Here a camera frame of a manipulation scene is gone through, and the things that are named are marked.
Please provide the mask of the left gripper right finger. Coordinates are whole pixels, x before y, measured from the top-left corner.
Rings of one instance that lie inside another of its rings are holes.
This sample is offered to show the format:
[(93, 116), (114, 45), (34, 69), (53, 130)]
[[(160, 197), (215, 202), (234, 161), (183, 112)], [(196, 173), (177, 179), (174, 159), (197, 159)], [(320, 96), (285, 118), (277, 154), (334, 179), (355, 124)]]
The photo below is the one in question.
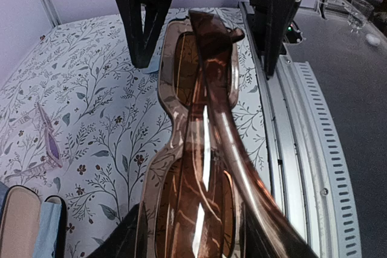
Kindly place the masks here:
[(277, 207), (245, 206), (246, 257), (316, 257)]

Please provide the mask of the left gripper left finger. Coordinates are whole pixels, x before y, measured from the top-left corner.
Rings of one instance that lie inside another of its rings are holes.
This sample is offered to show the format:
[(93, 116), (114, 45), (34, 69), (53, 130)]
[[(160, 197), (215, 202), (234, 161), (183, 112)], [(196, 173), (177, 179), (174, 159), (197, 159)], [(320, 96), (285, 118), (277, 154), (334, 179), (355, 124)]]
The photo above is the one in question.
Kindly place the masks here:
[(138, 211), (139, 204), (135, 204), (107, 240), (93, 251), (93, 257), (134, 257)]

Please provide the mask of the light blue cleaning cloth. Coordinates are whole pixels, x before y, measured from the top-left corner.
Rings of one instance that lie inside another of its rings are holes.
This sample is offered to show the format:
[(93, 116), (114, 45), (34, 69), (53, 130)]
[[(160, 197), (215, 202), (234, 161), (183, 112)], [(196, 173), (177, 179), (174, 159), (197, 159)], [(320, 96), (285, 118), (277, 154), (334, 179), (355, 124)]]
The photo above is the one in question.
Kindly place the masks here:
[(55, 257), (61, 208), (52, 202), (42, 204), (33, 258)]

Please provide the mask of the brown sunglasses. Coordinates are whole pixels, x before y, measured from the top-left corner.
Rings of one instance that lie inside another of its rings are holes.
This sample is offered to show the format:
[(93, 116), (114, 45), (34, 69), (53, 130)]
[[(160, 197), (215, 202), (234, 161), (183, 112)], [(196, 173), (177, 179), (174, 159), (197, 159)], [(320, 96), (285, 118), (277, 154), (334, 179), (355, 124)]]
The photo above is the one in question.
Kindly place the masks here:
[(246, 257), (245, 206), (279, 209), (232, 116), (243, 38), (202, 11), (168, 25), (158, 96), (172, 136), (146, 171), (135, 257)]

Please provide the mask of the black beige glasses case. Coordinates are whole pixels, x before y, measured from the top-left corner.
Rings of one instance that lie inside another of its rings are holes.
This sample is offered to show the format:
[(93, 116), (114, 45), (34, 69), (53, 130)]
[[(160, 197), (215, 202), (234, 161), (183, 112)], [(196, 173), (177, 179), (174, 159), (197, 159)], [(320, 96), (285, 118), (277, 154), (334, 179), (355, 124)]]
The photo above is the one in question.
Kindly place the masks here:
[(41, 206), (52, 202), (62, 206), (55, 257), (65, 255), (67, 208), (65, 201), (56, 195), (41, 201), (38, 195), (21, 185), (8, 188), (1, 207), (1, 257), (33, 257), (39, 231)]

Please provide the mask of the grey marbled glasses case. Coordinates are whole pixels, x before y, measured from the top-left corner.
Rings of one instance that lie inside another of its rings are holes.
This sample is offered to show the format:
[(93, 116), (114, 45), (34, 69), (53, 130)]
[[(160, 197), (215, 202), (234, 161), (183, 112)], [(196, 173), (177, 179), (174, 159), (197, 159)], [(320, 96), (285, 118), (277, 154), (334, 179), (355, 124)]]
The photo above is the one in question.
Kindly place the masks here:
[(3, 203), (4, 203), (4, 200), (7, 196), (7, 192), (8, 192), (8, 187), (0, 182), (0, 206), (2, 207)]

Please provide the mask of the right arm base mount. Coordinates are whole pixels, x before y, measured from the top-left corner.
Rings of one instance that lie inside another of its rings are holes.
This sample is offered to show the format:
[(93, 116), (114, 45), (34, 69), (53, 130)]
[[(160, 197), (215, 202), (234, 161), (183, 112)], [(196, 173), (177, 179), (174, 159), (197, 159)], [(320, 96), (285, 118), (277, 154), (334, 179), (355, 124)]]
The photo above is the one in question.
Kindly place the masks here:
[(285, 44), (300, 44), (304, 39), (304, 35), (300, 27), (295, 21), (292, 21), (287, 27), (284, 35)]

